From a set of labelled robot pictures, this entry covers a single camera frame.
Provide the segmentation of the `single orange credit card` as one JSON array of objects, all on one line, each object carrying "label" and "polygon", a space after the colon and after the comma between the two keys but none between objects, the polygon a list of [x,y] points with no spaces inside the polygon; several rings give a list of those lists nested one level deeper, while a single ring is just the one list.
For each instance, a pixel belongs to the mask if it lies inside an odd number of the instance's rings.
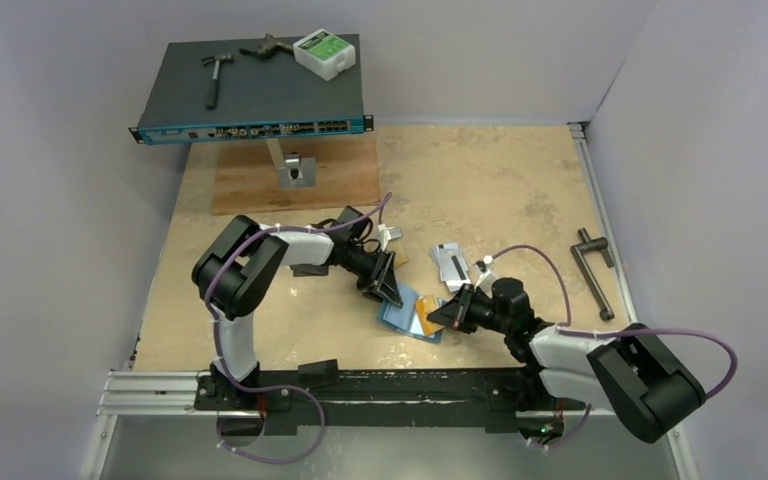
[{"label": "single orange credit card", "polygon": [[433,336],[439,333],[443,327],[432,322],[429,314],[440,306],[439,299],[434,295],[420,296],[415,302],[415,310],[420,327],[425,336]]}]

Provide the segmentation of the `blue leather card holder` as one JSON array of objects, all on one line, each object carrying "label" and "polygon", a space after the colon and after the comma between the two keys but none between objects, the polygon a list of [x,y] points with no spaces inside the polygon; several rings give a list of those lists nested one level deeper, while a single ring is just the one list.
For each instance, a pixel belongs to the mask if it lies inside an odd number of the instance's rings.
[{"label": "blue leather card holder", "polygon": [[385,301],[377,314],[377,320],[402,335],[425,341],[432,344],[440,344],[443,334],[441,332],[426,335],[421,326],[417,311],[416,301],[420,295],[411,287],[399,283],[398,291],[403,301],[402,307]]}]

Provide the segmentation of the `black credit card stack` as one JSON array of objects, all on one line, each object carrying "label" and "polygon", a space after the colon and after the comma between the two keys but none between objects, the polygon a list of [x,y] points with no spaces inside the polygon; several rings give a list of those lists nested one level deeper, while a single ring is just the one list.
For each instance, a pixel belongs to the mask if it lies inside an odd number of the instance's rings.
[{"label": "black credit card stack", "polygon": [[323,277],[329,275],[327,265],[298,264],[290,267],[294,277]]}]

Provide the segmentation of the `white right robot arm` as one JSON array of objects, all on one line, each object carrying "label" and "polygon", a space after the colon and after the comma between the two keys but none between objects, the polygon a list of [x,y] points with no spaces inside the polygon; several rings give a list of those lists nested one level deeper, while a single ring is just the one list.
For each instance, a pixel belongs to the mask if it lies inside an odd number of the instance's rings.
[{"label": "white right robot arm", "polygon": [[657,336],[631,325],[602,338],[577,336],[540,318],[523,283],[502,278],[485,294],[464,285],[428,313],[430,322],[471,334],[499,333],[523,364],[521,392],[536,407],[570,399],[612,411],[637,439],[653,443],[702,407],[701,382]]}]

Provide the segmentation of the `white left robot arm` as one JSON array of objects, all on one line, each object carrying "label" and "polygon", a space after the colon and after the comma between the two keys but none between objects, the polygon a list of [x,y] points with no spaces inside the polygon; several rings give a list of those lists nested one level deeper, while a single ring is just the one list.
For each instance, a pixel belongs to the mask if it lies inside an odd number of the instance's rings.
[{"label": "white left robot arm", "polygon": [[381,243],[368,249],[372,229],[370,214],[352,206],[335,219],[303,227],[267,226],[238,215],[196,262],[191,279],[212,316],[213,366],[224,376],[219,395],[232,408],[247,408],[257,399],[253,314],[280,268],[314,277],[339,267],[355,275],[365,297],[402,306],[396,255]]}]

